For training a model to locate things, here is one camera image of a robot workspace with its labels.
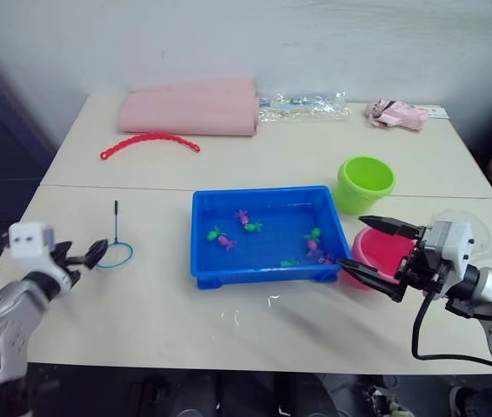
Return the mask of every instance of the pink plastic bowl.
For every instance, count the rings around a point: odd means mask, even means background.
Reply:
[[[365,228],[356,235],[351,252],[355,261],[379,269],[379,275],[385,281],[397,284],[395,272],[402,257],[408,255],[413,247],[414,242],[406,237],[387,235],[374,228]],[[345,274],[343,279],[345,278],[354,287],[371,289],[349,274]]]

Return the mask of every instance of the table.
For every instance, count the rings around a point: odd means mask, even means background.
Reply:
[[[347,120],[262,123],[254,137],[185,136],[196,154],[173,142],[133,145],[102,161],[128,135],[116,132],[120,96],[90,96],[42,185],[133,189],[240,189],[324,184],[339,165],[371,155],[396,172],[393,195],[492,198],[492,189],[449,120],[419,132],[375,129],[350,104]]]
[[[121,268],[84,274],[70,296],[54,301],[32,336],[30,361],[125,367],[253,369],[353,374],[484,374],[465,361],[417,361],[410,332],[422,295],[409,290],[396,304],[344,282],[234,285],[200,291],[189,274],[192,192],[41,186],[24,221],[47,221],[73,253],[119,236],[135,258]],[[492,199],[391,196],[370,214],[426,223],[443,209],[465,209],[492,235]],[[363,225],[342,215],[350,242]],[[492,266],[492,259],[482,262]],[[19,278],[8,254],[0,287]],[[478,321],[435,302],[424,320],[423,353],[489,357]]]

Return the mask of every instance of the green bucket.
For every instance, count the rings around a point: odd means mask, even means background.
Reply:
[[[395,187],[395,173],[385,162],[371,156],[345,161],[337,176],[333,197],[336,208],[349,215],[360,215]]]

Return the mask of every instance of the pink towel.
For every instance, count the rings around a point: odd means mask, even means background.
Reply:
[[[252,78],[171,84],[130,92],[117,126],[133,133],[252,136],[258,108]]]
[[[415,109],[407,103],[395,100],[379,100],[368,103],[366,116],[377,127],[403,126],[412,130],[422,130],[428,119],[428,111]]]

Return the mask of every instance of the clear plastic bag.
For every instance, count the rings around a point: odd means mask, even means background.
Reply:
[[[345,93],[276,94],[260,98],[260,122],[342,120],[349,115]]]

